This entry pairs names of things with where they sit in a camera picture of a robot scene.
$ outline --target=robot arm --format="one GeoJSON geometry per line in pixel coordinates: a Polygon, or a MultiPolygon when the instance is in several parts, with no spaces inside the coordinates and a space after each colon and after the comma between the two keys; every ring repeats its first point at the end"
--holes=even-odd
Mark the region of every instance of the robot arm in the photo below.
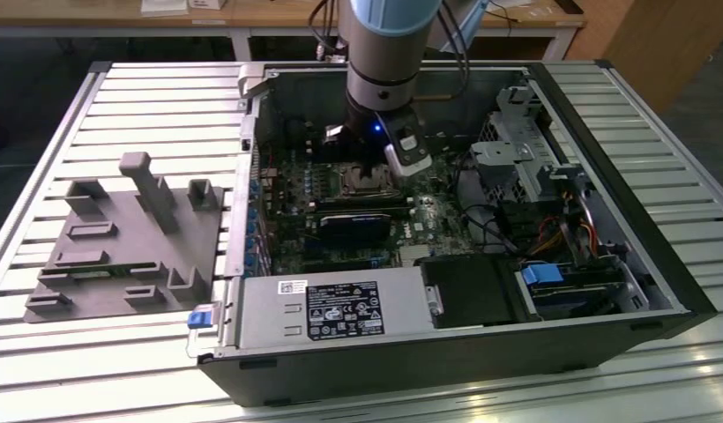
{"type": "Polygon", "coordinates": [[[425,48],[463,52],[460,41],[468,47],[487,5],[488,0],[341,0],[340,35],[349,46],[345,126],[384,151],[398,176],[432,163],[412,109],[425,48]],[[449,19],[456,22],[444,27],[449,19]],[[433,25],[436,20],[442,25],[433,25]]]}

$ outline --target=sticker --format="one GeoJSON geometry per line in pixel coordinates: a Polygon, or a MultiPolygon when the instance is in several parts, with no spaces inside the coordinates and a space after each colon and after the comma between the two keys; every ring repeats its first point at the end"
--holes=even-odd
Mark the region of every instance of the sticker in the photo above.
{"type": "Polygon", "coordinates": [[[385,333],[377,282],[306,286],[305,289],[308,336],[313,341],[385,333]]]}
{"type": "Polygon", "coordinates": [[[282,280],[278,282],[278,293],[305,293],[306,280],[282,280]]]}
{"type": "Polygon", "coordinates": [[[219,19],[193,20],[193,25],[225,25],[225,20],[219,20],[219,19]]]}

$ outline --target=slotted aluminum surface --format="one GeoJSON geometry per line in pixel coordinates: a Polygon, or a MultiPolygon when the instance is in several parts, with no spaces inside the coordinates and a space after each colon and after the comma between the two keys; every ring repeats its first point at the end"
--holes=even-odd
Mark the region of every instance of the slotted aluminum surface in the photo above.
{"type": "MultiPolygon", "coordinates": [[[[553,64],[549,70],[706,288],[722,312],[716,318],[596,369],[252,410],[232,404],[194,367],[185,352],[186,313],[21,323],[69,213],[62,197],[73,179],[98,177],[109,190],[133,189],[114,163],[127,147],[159,158],[153,171],[171,187],[203,177],[228,189],[233,185],[238,64],[119,63],[101,75],[6,257],[0,421],[722,421],[723,193],[639,99],[613,83],[615,75],[591,63],[553,64]],[[155,108],[159,102],[163,108],[155,108]]],[[[561,137],[560,142],[573,160],[561,137]]],[[[226,210],[221,254],[229,223],[226,210]]],[[[215,277],[223,266],[218,256],[215,277]]]]}

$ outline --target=power supply label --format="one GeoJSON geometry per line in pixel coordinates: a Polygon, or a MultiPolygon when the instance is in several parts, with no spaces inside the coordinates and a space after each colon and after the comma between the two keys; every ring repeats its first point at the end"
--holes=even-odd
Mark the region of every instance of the power supply label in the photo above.
{"type": "Polygon", "coordinates": [[[308,286],[306,327],[313,341],[384,334],[377,282],[308,286]]]}

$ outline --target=blue drive latch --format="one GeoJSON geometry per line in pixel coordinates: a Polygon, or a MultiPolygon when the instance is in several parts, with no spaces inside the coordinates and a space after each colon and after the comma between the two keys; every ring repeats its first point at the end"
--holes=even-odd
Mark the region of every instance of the blue drive latch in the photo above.
{"type": "Polygon", "coordinates": [[[211,328],[214,321],[218,318],[221,307],[218,303],[199,304],[186,319],[186,326],[189,329],[206,329],[211,328]]]}
{"type": "Polygon", "coordinates": [[[521,271],[521,276],[527,285],[563,282],[560,268],[552,263],[531,264],[521,271]]]}

